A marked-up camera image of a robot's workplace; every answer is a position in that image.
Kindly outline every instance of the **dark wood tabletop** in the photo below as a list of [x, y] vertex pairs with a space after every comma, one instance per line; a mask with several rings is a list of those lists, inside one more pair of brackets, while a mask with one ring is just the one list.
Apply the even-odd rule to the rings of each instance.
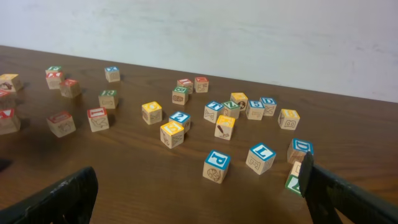
[[[69, 99], [49, 90], [45, 69], [51, 65], [78, 80], [82, 94]], [[104, 67], [112, 65], [121, 82], [106, 81]], [[13, 161], [0, 172], [0, 209], [92, 166], [99, 183], [92, 223], [312, 223], [305, 199], [284, 187], [292, 138], [313, 143], [316, 164], [398, 205], [396, 103], [206, 76], [209, 92], [194, 93], [180, 106], [172, 103], [177, 80], [203, 75], [10, 47], [0, 47], [3, 73], [18, 73], [24, 88], [16, 93], [21, 130], [0, 136], [0, 158]], [[92, 133], [86, 111], [99, 107], [106, 89], [118, 91], [119, 106], [108, 110], [110, 129]], [[228, 101], [231, 92], [250, 100], [275, 98], [275, 115], [254, 121], [242, 111], [231, 140], [215, 138], [204, 107]], [[163, 107], [164, 118], [148, 125], [141, 105], [151, 101]], [[282, 108], [299, 113], [295, 131], [279, 128]], [[57, 138], [46, 118], [63, 110], [73, 116], [76, 131]], [[192, 127], [181, 145], [169, 149], [159, 128], [177, 110], [191, 115]], [[277, 153], [262, 175], [245, 164], [259, 142]], [[231, 156], [222, 184], [202, 177], [212, 149]]]

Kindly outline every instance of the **toy block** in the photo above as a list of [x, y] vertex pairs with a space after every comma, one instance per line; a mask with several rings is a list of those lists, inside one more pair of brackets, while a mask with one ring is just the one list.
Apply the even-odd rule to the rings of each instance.
[[170, 116], [169, 122], [171, 121], [175, 121], [181, 126], [183, 126], [184, 133], [187, 133], [191, 128], [191, 116], [181, 111], [177, 111], [172, 116]]
[[46, 74], [45, 79], [49, 85], [50, 90], [56, 90], [60, 88], [60, 83], [65, 81], [65, 77], [62, 72], [50, 72]]
[[61, 95], [74, 98], [81, 93], [79, 82], [76, 80], [65, 80], [60, 83]]
[[288, 130], [296, 130], [299, 124], [300, 116], [295, 110], [281, 109], [278, 123], [280, 128]]
[[75, 122], [73, 122], [72, 116], [66, 111], [47, 118], [47, 124], [49, 124], [51, 132], [58, 138], [76, 131]]
[[216, 123], [216, 131], [214, 136], [226, 140], [230, 140], [232, 131], [234, 129], [235, 118], [229, 116], [220, 115]]
[[261, 175], [274, 163], [276, 153], [263, 143], [257, 144], [249, 150], [246, 165]]
[[109, 128], [108, 114], [105, 108], [87, 110], [88, 122], [92, 132], [102, 131]]
[[241, 112], [241, 107], [239, 105], [237, 105], [233, 101], [224, 102], [224, 103], [222, 103], [222, 105], [224, 106], [223, 115], [229, 116], [229, 117], [232, 117], [235, 119], [239, 118], [239, 114]]
[[264, 114], [265, 107], [260, 101], [249, 100], [246, 108], [246, 116], [248, 119], [261, 120]]
[[14, 98], [7, 91], [0, 90], [0, 110], [14, 108], [16, 106]]
[[22, 88], [18, 74], [3, 74], [0, 76], [0, 90], [18, 91]]
[[15, 115], [14, 109], [0, 110], [0, 134], [9, 134], [19, 131], [21, 121]]
[[62, 72], [62, 66], [51, 66], [46, 69], [45, 74]]
[[120, 81], [120, 71], [116, 66], [105, 68], [105, 78], [108, 82]]
[[184, 127], [175, 121], [160, 127], [160, 140], [169, 148], [174, 148], [184, 142]]
[[231, 101], [235, 102], [241, 107], [241, 111], [246, 110], [248, 104], [248, 97], [244, 93], [231, 93]]
[[301, 195], [300, 186], [299, 186], [300, 168], [301, 168], [301, 162], [295, 161], [285, 184], [286, 189], [289, 189], [299, 195]]
[[99, 106], [106, 109], [115, 109], [119, 103], [119, 96], [116, 90], [104, 90], [98, 96]]
[[260, 101], [265, 106], [264, 116], [273, 116], [276, 110], [276, 101], [267, 97], [261, 97]]
[[207, 93], [209, 90], [209, 80], [205, 77], [195, 78], [195, 91], [197, 93]]
[[303, 162], [307, 152], [313, 155], [313, 146], [309, 141], [293, 138], [287, 149], [287, 162], [293, 164], [295, 161]]
[[185, 105], [188, 101], [188, 88], [185, 87], [175, 87], [173, 90], [172, 102], [178, 105]]
[[147, 124], [162, 121], [162, 107], [156, 101], [142, 105], [142, 118]]
[[222, 183], [228, 171], [231, 156], [212, 150], [205, 160], [203, 176], [216, 183]]
[[189, 79], [177, 80], [177, 86], [185, 87], [188, 89], [188, 94], [193, 93], [193, 82]]
[[204, 118], [212, 123], [216, 123], [218, 116], [223, 111], [224, 106], [212, 101], [205, 106]]

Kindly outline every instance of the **wall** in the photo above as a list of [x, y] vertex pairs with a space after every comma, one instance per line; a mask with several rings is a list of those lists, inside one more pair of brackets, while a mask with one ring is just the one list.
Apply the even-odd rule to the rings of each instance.
[[2, 0], [0, 45], [398, 102], [397, 0]]

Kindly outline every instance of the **alphabet block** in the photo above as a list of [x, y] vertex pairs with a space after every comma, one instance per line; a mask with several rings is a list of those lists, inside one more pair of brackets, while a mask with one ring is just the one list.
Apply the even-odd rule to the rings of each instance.
[[205, 160], [203, 176], [218, 184], [222, 183], [228, 171], [231, 157], [216, 150], [212, 150]]
[[65, 77], [63, 76], [62, 72], [50, 72], [46, 74], [45, 79], [47, 80], [47, 84], [49, 85], [50, 90], [59, 89], [60, 83], [65, 81]]
[[178, 105], [185, 105], [188, 101], [188, 88], [185, 87], [175, 87], [173, 90], [172, 102]]
[[160, 140], [169, 148], [174, 148], [184, 142], [184, 127], [171, 121], [160, 127]]
[[232, 117], [235, 119], [239, 118], [239, 114], [241, 112], [241, 107], [239, 105], [237, 105], [233, 101], [224, 102], [224, 103], [222, 103], [222, 105], [224, 106], [223, 115], [229, 116], [229, 117]]
[[142, 118], [147, 124], [162, 121], [162, 107], [156, 101], [142, 105]]
[[62, 72], [62, 66], [50, 66], [46, 69], [45, 74]]
[[300, 116], [295, 110], [281, 109], [278, 123], [280, 128], [288, 130], [296, 130], [299, 124]]
[[188, 94], [193, 93], [193, 82], [187, 78], [177, 81], [177, 86], [185, 87], [188, 89]]
[[87, 110], [87, 117], [92, 132], [109, 128], [108, 114], [105, 108], [101, 107]]
[[261, 97], [260, 101], [266, 107], [264, 110], [264, 116], [273, 116], [276, 110], [276, 101], [268, 97]]
[[249, 99], [244, 93], [231, 93], [230, 100], [239, 105], [241, 107], [241, 111], [244, 111], [246, 110]]
[[16, 106], [14, 98], [7, 91], [0, 90], [0, 110], [11, 109]]
[[261, 120], [264, 114], [265, 107], [260, 101], [249, 100], [248, 107], [246, 108], [246, 115], [248, 119]]
[[191, 116], [189, 114], [183, 113], [181, 111], [175, 112], [169, 118], [169, 122], [175, 121], [184, 127], [184, 133], [188, 132], [191, 128]]
[[246, 165], [261, 175], [271, 168], [276, 153], [263, 143], [255, 145], [249, 150]]
[[76, 131], [75, 122], [73, 122], [72, 116], [66, 111], [47, 118], [47, 124], [49, 124], [51, 132], [58, 138]]
[[205, 106], [204, 118], [212, 123], [216, 123], [218, 115], [221, 114], [224, 106], [212, 101]]
[[309, 141], [293, 138], [287, 149], [287, 162], [293, 164], [295, 161], [303, 162], [307, 152], [313, 155], [313, 146]]
[[108, 82], [120, 81], [120, 71], [116, 66], [105, 68], [105, 78]]
[[79, 82], [76, 80], [65, 80], [60, 83], [61, 95], [74, 98], [81, 93]]
[[209, 90], [209, 80], [205, 77], [195, 78], [195, 91], [197, 93], [207, 93]]
[[220, 115], [216, 123], [215, 137], [230, 140], [234, 129], [235, 118]]
[[299, 186], [300, 168], [301, 168], [301, 162], [295, 161], [285, 184], [286, 189], [289, 189], [299, 195], [301, 195], [300, 186]]
[[119, 103], [119, 96], [116, 90], [104, 90], [99, 94], [99, 106], [106, 109], [115, 109]]
[[3, 74], [0, 76], [0, 89], [4, 91], [18, 91], [22, 88], [18, 74]]
[[9, 134], [19, 131], [21, 121], [15, 115], [14, 109], [0, 110], [0, 134]]

